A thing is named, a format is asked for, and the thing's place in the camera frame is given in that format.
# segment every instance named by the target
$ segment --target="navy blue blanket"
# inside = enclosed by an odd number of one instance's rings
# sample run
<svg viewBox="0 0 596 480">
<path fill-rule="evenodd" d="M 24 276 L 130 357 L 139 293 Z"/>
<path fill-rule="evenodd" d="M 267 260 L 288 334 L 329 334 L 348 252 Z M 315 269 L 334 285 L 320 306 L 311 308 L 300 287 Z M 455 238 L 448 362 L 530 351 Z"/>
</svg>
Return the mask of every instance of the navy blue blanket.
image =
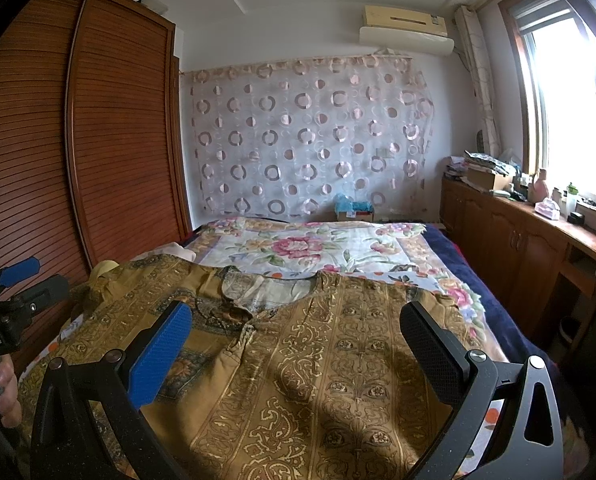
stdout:
<svg viewBox="0 0 596 480">
<path fill-rule="evenodd" d="M 427 240 L 431 250 L 436 253 L 457 279 L 462 280 L 470 286 L 476 294 L 481 296 L 481 303 L 484 306 L 486 322 L 491 332 L 500 343 L 502 351 L 509 361 L 513 363 L 524 363 L 531 355 L 542 357 L 548 368 L 553 389 L 558 401 L 560 418 L 565 420 L 571 417 L 573 423 L 585 429 L 588 434 L 588 425 L 582 412 L 580 403 L 577 400 L 571 386 L 566 383 L 556 364 L 549 359 L 542 349 L 529 341 L 517 327 L 509 313 L 504 309 L 487 286 L 478 278 L 478 275 L 468 266 L 463 256 L 454 247 L 452 241 L 445 237 L 438 229 L 427 225 L 423 237 Z"/>
</svg>

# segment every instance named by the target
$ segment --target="gold patterned garment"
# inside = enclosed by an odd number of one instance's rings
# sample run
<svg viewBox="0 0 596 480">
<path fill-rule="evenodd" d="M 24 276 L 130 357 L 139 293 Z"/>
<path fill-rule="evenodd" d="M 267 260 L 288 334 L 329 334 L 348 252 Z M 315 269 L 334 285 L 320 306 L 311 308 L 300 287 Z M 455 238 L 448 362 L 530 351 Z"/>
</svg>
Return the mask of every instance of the gold patterned garment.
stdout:
<svg viewBox="0 0 596 480">
<path fill-rule="evenodd" d="M 329 272 L 310 287 L 262 280 L 174 256 L 105 274 L 92 287 L 100 300 L 92 319 L 22 384 L 24 430 L 49 359 L 77 364 L 125 348 L 179 299 L 191 306 L 193 330 L 158 399 L 142 412 L 195 478 L 402 478 L 448 409 L 399 331 L 400 307 L 420 301 L 473 348 L 454 304 L 415 287 Z M 283 305 L 278 298 L 298 299 Z"/>
</svg>

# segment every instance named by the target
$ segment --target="pillow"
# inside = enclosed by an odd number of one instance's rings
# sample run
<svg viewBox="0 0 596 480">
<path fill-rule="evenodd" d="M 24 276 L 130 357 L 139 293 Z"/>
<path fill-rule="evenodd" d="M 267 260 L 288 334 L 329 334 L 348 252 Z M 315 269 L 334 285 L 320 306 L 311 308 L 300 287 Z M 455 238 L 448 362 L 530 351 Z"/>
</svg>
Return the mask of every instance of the pillow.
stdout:
<svg viewBox="0 0 596 480">
<path fill-rule="evenodd" d="M 188 262 L 193 262 L 195 260 L 195 253 L 191 249 L 185 249 L 181 245 L 171 242 L 170 244 L 156 247 L 153 251 L 147 251 L 146 253 L 139 254 L 135 258 L 132 258 L 132 261 L 134 262 L 136 260 L 142 260 L 144 258 L 148 258 L 149 256 L 154 256 L 155 254 L 170 254 L 171 256 L 177 256 L 183 260 L 187 260 Z"/>
</svg>

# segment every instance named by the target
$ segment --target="window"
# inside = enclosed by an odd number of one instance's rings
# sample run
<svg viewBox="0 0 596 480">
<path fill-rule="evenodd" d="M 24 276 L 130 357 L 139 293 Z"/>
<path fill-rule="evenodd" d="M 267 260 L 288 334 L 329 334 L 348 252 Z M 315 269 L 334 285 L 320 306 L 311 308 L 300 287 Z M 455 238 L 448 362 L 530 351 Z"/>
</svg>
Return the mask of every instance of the window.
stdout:
<svg viewBox="0 0 596 480">
<path fill-rule="evenodd" d="M 596 39 L 565 0 L 504 0 L 524 111 L 524 171 L 596 201 Z"/>
</svg>

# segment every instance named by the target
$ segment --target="small black box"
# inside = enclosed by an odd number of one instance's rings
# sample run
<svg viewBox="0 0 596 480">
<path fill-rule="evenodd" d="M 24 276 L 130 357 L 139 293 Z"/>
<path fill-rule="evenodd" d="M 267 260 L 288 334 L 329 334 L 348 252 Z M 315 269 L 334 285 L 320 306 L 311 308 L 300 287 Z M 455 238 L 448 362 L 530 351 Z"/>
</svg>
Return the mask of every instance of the small black box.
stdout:
<svg viewBox="0 0 596 480">
<path fill-rule="evenodd" d="M 569 218 L 567 218 L 566 221 L 573 225 L 584 225 L 584 215 L 574 211 L 569 213 Z"/>
</svg>

